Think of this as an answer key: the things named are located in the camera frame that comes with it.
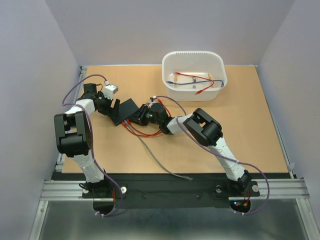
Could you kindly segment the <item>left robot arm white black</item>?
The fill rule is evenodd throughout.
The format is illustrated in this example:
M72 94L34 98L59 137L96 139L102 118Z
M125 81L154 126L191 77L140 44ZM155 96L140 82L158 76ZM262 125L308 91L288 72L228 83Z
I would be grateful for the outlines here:
M66 112L53 118L56 146L59 153L72 158L84 173L86 183L94 185L100 197L111 193L111 184L104 180L105 175L92 154L93 133L88 116L95 111L111 110L111 103L118 86L106 83L98 91L93 83L83 85L83 94Z

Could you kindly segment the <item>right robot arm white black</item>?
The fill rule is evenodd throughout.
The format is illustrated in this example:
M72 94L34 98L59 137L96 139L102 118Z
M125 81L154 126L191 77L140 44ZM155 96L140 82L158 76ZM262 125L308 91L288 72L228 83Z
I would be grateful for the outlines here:
M203 109L197 108L188 115L172 117L160 103L152 103L151 106L144 104L128 120L140 126L156 124L166 135L187 131L200 146L214 153L230 181L233 194L242 195L248 190L252 180L249 172L241 166L229 149L220 123Z

